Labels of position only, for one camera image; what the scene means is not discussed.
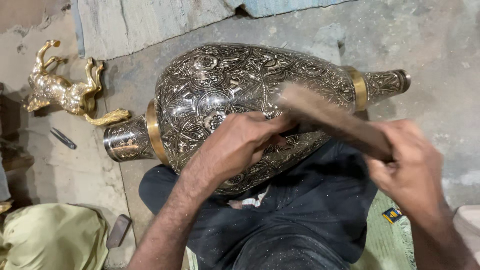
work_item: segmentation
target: vase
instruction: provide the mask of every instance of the vase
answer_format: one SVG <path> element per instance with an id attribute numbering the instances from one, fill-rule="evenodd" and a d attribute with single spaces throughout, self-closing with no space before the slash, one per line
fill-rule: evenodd
<path id="1" fill-rule="evenodd" d="M 405 92 L 404 70 L 359 72 L 312 55 L 267 46 L 218 43 L 193 49 L 165 68 L 146 114 L 108 127 L 105 148 L 115 161 L 158 158 L 180 173 L 230 113 L 281 110 L 273 103 L 280 83 L 302 84 L 349 113 Z M 330 136 L 322 130 L 286 136 L 261 160 L 226 180 L 219 194 L 237 194 L 297 164 Z"/>

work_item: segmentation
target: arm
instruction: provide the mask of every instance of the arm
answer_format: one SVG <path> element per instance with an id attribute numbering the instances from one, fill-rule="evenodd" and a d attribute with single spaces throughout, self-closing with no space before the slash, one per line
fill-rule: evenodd
<path id="1" fill-rule="evenodd" d="M 291 127 L 282 115 L 272 120 L 261 112 L 228 115 L 182 170 L 128 269 L 180 269 L 201 204 L 222 182 L 258 162 L 268 145 L 284 144 L 278 134 Z"/>
<path id="2" fill-rule="evenodd" d="M 392 143 L 395 163 L 367 157 L 370 176 L 411 221 L 419 270 L 480 270 L 453 226 L 442 191 L 442 155 L 411 121 L 373 123 Z"/>

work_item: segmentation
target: brass band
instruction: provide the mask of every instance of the brass band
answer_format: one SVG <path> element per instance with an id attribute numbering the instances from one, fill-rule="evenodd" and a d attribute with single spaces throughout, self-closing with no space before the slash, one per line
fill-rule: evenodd
<path id="1" fill-rule="evenodd" d="M 153 151 L 165 166 L 170 166 L 170 162 L 165 155 L 162 139 L 160 138 L 160 129 L 158 128 L 158 122 L 156 121 L 155 101 L 153 99 L 148 103 L 145 116 L 148 138 L 150 139 L 150 144 L 152 145 Z"/>
<path id="2" fill-rule="evenodd" d="M 355 87 L 355 110 L 362 111 L 365 109 L 368 101 L 367 85 L 365 80 L 361 75 L 360 71 L 356 70 L 351 66 L 343 66 L 343 68 L 348 72 L 353 81 L 353 86 Z"/>

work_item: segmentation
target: tweezers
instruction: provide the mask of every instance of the tweezers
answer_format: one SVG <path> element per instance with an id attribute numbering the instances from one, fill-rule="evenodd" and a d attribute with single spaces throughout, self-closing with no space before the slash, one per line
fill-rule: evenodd
<path id="1" fill-rule="evenodd" d="M 53 131 L 50 130 L 50 132 L 52 132 L 52 134 L 59 140 L 61 141 L 64 145 L 68 146 L 70 149 L 75 149 L 77 148 L 77 145 L 73 143 L 73 141 L 71 141 L 69 138 L 67 138 L 67 136 L 65 136 L 62 132 L 60 132 L 58 129 L 52 127 Z"/>

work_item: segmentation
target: brass horse figurine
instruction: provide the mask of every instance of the brass horse figurine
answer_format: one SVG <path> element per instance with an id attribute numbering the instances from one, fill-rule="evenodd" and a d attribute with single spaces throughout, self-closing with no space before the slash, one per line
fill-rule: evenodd
<path id="1" fill-rule="evenodd" d="M 84 116 L 89 123 L 97 126 L 126 120 L 130 117 L 127 110 L 116 109 L 99 119 L 90 118 L 88 114 L 95 109 L 95 94 L 102 90 L 100 73 L 104 69 L 103 62 L 98 61 L 94 76 L 93 59 L 88 58 L 85 66 L 88 83 L 72 84 L 64 77 L 47 71 L 47 67 L 54 62 L 57 64 L 66 62 L 66 59 L 58 56 L 50 57 L 46 63 L 43 61 L 45 51 L 52 46 L 60 46 L 60 41 L 47 40 L 36 53 L 35 65 L 28 77 L 28 83 L 32 87 L 33 93 L 27 97 L 27 104 L 24 105 L 27 111 L 32 112 L 51 103 L 58 103 L 67 112 Z"/>

